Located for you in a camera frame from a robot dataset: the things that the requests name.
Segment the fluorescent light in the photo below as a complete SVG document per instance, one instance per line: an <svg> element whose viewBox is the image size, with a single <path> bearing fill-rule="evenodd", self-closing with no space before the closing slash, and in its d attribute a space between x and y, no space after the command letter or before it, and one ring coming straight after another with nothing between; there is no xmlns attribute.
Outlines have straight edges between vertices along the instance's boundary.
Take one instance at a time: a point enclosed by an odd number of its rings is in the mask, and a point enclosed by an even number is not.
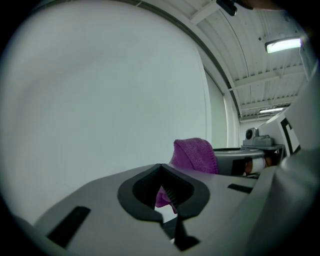
<svg viewBox="0 0 320 256"><path fill-rule="evenodd" d="M270 113L270 112L280 112L283 109L284 109L283 107L272 108L272 109L264 109L264 110L260 110L259 114L261 114L261 113Z"/></svg>
<svg viewBox="0 0 320 256"><path fill-rule="evenodd" d="M300 38L290 38L290 39L287 38L287 39L267 42L265 44L266 52L268 54L286 50L286 49L291 49L291 48L299 48L300 46L301 46Z"/></svg>

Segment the black rectangular slot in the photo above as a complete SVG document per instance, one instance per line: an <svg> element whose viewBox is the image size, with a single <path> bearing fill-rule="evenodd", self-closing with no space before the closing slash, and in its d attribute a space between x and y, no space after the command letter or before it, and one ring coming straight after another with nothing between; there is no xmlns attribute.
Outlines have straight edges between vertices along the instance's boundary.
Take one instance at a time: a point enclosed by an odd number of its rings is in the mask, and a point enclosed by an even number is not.
<svg viewBox="0 0 320 256"><path fill-rule="evenodd" d="M237 190L237 191L241 191L241 192L245 192L250 194L250 192L252 191L252 187L248 187L248 186L241 186L241 185L237 185L237 184L230 184L228 186L229 189L232 190Z"/></svg>
<svg viewBox="0 0 320 256"><path fill-rule="evenodd" d="M52 242L65 248L78 228L84 222L91 210L84 206L77 206L70 212L55 229L47 236Z"/></svg>

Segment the ceiling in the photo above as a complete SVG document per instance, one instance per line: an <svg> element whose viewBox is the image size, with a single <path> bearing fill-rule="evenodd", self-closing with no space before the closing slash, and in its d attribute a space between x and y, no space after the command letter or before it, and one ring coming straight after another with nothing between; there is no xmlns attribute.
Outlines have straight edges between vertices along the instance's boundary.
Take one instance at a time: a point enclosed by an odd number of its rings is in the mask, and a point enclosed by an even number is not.
<svg viewBox="0 0 320 256"><path fill-rule="evenodd" d="M304 36L285 11L247 10L236 4L236 15L229 16L216 0L120 1L151 4L197 35L225 73L240 121L268 119L259 111L289 106L307 84L298 48L271 54L265 50L266 42Z"/></svg>

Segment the purple towel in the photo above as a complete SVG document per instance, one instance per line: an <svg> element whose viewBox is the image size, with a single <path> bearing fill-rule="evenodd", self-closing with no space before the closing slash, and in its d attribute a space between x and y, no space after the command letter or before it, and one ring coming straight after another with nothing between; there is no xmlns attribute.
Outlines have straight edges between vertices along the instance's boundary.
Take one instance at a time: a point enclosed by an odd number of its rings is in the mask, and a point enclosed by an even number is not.
<svg viewBox="0 0 320 256"><path fill-rule="evenodd" d="M218 163L210 143L201 138L176 139L173 143L174 152L170 164L178 168L197 170L208 174L218 174ZM175 207L170 202L163 187L156 195L155 206L171 205L176 214Z"/></svg>

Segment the white curved wall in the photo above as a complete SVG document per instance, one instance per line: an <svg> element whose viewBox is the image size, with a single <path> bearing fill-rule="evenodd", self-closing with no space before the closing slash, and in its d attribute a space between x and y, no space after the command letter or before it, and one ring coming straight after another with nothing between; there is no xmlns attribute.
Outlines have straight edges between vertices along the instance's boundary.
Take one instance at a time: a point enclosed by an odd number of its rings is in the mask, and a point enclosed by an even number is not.
<svg viewBox="0 0 320 256"><path fill-rule="evenodd" d="M238 118L238 112L236 109L236 105L234 103L234 100L231 96L231 93L229 91L229 88L224 81L221 73L217 69L216 65L210 60L209 56L205 53L205 51L201 47L197 47L202 63L205 66L206 70L210 73L210 75L214 78L216 84L219 86L221 91L224 93L223 101L224 101L224 110L225 111L225 118L226 118L226 146L223 146L223 148L237 148L239 147L239 118ZM211 109L213 108L219 108L222 111L222 104L217 104L218 102L214 102L211 105ZM216 123L220 121L217 117L224 116L223 113L220 113L219 115L212 116L212 134L216 131ZM212 145L214 148L217 148L214 143L214 136L212 137Z"/></svg>
<svg viewBox="0 0 320 256"><path fill-rule="evenodd" d="M197 48L146 10L58 4L20 28L2 64L1 189L30 223L89 181L169 162L175 139L211 141Z"/></svg>
<svg viewBox="0 0 320 256"><path fill-rule="evenodd" d="M216 82L205 72L211 106L211 145L214 149L227 147L227 117L224 96Z"/></svg>

